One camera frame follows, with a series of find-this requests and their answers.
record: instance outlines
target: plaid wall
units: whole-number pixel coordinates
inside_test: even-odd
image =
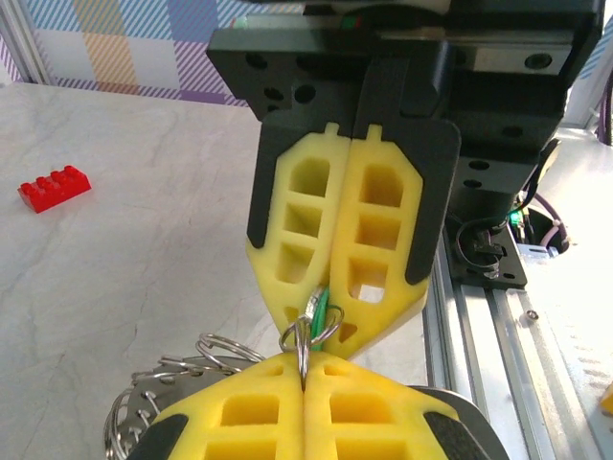
[[[299,5],[235,0],[27,0],[38,51],[60,86],[217,104],[237,101],[205,50],[250,12]]]
[[[12,60],[11,53],[9,53],[9,47],[5,43],[4,39],[0,35],[0,66],[6,70],[6,75],[8,75],[8,80],[10,81],[21,81],[21,74],[17,70],[17,66],[15,65],[14,60]]]

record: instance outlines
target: yellow foam gripper pad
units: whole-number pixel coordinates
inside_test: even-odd
[[[328,124],[277,160],[265,244],[247,241],[261,295],[279,329],[302,313],[318,285],[329,282],[329,258],[350,139]]]
[[[446,460],[424,419],[444,402],[336,356],[271,357],[164,410],[187,423],[168,460]]]
[[[604,393],[601,404],[604,410],[607,410],[613,415],[613,384],[611,384],[608,390],[606,390],[606,393]]]
[[[168,460],[302,459],[297,366],[295,354],[274,356],[164,410],[156,424],[188,416]]]
[[[305,460],[446,460],[424,414],[453,408],[326,353],[311,354]]]
[[[330,302],[345,320],[324,351],[350,357],[423,307],[428,279],[405,279],[422,187],[380,126],[352,140],[330,262]]]

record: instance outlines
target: red lego brick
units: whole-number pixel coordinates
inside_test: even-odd
[[[91,188],[85,174],[67,166],[64,171],[53,171],[50,176],[39,177],[32,184],[21,184],[17,192],[24,203],[38,214]]]

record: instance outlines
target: countertop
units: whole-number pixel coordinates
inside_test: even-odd
[[[279,352],[245,256],[259,123],[240,107],[14,83],[0,89],[3,460],[103,459],[130,374],[200,333]],[[40,215],[23,182],[93,190]],[[425,384],[421,317],[356,362]]]

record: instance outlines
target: white marble surface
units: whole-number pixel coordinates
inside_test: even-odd
[[[258,133],[243,108],[0,90],[3,460],[102,459],[130,373],[201,332],[278,352],[244,253]],[[67,164],[93,191],[34,214],[17,187]],[[420,317],[357,361],[424,384]]]

